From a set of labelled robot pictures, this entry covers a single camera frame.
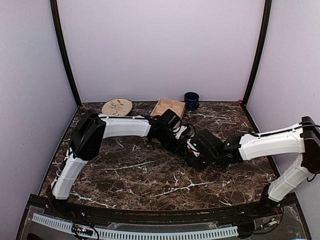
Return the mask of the argyle patterned sock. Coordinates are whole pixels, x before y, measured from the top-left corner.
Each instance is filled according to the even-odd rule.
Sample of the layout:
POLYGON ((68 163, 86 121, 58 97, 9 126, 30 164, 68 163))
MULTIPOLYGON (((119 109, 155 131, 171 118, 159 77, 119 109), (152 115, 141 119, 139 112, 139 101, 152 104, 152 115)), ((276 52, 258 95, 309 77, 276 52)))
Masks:
POLYGON ((192 154, 194 157, 198 157, 199 156, 199 153, 196 150, 192 149, 192 148, 189 148, 188 152, 190 154, 192 154))

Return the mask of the wooden compartment tray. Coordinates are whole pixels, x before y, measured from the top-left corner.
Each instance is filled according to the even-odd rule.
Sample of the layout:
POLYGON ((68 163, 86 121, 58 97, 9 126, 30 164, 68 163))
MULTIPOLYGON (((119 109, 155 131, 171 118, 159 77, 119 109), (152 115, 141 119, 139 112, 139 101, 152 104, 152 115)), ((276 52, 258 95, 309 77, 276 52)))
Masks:
POLYGON ((183 118, 185 112, 186 103, 177 100, 161 98, 155 105, 151 112, 151 116, 161 116, 166 110, 170 109, 175 112, 180 119, 183 118))

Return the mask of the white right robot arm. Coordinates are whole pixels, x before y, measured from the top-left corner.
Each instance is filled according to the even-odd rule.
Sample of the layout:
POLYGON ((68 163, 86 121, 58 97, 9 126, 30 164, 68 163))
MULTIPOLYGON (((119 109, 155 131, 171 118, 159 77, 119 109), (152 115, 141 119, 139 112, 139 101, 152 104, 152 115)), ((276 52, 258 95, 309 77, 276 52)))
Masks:
POLYGON ((225 168, 259 157, 296 153, 291 166, 265 187, 255 205, 255 213, 260 217, 266 217, 275 204, 307 178, 320 173, 320 127, 309 116, 287 128, 244 133, 226 141, 204 129, 187 140, 187 147, 193 153, 190 164, 198 171, 207 166, 225 168))

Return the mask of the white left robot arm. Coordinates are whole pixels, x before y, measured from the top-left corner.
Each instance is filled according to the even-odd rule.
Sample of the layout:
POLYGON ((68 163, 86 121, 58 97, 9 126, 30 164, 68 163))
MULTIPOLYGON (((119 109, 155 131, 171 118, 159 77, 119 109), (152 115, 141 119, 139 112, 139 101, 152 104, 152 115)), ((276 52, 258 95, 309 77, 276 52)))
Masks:
POLYGON ((102 141, 113 137, 146 137, 157 140, 162 147, 174 154, 184 154, 187 138, 192 128, 181 123, 172 110, 162 115, 108 116, 88 110, 77 123, 62 164, 50 185, 50 194, 55 198, 51 210, 60 218, 71 213, 67 200, 71 188, 82 168, 100 152, 102 141))

